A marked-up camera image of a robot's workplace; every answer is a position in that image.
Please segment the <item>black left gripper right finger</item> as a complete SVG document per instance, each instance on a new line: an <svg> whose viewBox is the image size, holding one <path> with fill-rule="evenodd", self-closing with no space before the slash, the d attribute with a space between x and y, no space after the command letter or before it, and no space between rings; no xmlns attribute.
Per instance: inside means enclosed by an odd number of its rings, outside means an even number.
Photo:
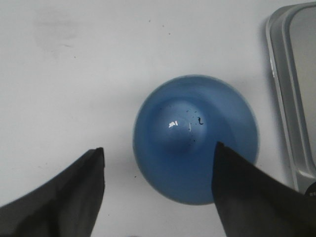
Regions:
<svg viewBox="0 0 316 237"><path fill-rule="evenodd" d="M211 183L228 237L314 237L316 200L270 177L223 143Z"/></svg>

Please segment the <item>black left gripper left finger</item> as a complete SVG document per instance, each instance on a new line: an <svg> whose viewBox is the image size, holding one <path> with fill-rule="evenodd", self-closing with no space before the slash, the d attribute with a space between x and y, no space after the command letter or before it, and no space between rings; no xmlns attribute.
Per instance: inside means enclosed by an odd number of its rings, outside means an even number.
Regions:
<svg viewBox="0 0 316 237"><path fill-rule="evenodd" d="M61 173L0 208L2 237L89 237L105 190L104 150L84 153Z"/></svg>

